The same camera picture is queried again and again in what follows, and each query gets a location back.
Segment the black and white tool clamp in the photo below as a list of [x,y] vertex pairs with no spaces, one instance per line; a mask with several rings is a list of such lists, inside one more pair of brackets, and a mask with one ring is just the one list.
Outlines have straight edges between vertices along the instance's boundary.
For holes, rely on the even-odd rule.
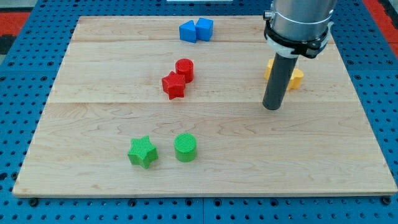
[[264,37],[268,45],[277,54],[285,58],[297,58],[302,55],[306,58],[315,58],[326,47],[330,37],[330,28],[333,22],[327,24],[321,36],[315,40],[290,40],[279,35],[272,27],[270,21],[266,20],[264,26]]

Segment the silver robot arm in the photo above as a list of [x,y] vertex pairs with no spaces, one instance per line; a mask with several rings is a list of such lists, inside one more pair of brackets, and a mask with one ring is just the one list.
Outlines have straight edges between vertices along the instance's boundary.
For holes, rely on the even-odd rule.
[[331,37],[337,0],[273,0],[264,11],[264,38],[275,57],[262,104],[280,108],[299,56],[315,58]]

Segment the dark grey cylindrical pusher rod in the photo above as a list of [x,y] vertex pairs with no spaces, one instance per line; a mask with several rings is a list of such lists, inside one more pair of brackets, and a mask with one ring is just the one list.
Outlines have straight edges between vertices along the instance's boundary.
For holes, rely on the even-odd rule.
[[262,104],[268,110],[280,108],[293,74],[297,57],[286,58],[279,54],[274,57]]

